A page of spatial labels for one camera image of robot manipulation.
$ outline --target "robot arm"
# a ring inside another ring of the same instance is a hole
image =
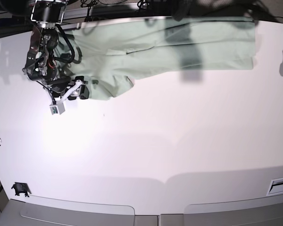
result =
[[[75,51],[61,27],[68,0],[36,0],[31,21],[34,24],[30,48],[27,53],[24,74],[32,81],[37,81],[49,92],[52,114],[65,111],[63,102],[68,98],[74,100],[88,99],[89,91],[83,76],[71,80],[57,67],[57,61],[70,64],[75,58]],[[70,49],[70,56],[54,56],[54,49],[59,42],[59,34]]]

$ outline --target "white tabletop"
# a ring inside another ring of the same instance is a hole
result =
[[[257,192],[241,185],[254,170],[283,177],[283,24],[260,21],[256,32],[251,71],[164,73],[109,101],[68,101],[62,115],[51,115],[46,91],[22,74],[31,33],[0,39],[8,197],[43,204],[15,196],[10,188],[22,182],[39,197],[131,206],[136,215],[264,197],[273,178]]]

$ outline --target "white table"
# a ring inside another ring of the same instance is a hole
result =
[[[66,102],[54,116],[46,92],[21,71],[31,33],[0,39],[8,197],[85,211],[80,202],[124,205],[136,215],[265,197],[283,177],[283,24],[260,21],[256,32],[251,71],[164,73],[109,101]],[[15,196],[14,182],[34,196]]]

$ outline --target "green garment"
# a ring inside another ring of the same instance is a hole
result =
[[[91,99],[107,100],[133,87],[130,79],[180,70],[252,69],[255,24],[247,17],[142,20],[66,32]],[[61,38],[57,55],[69,52]]]

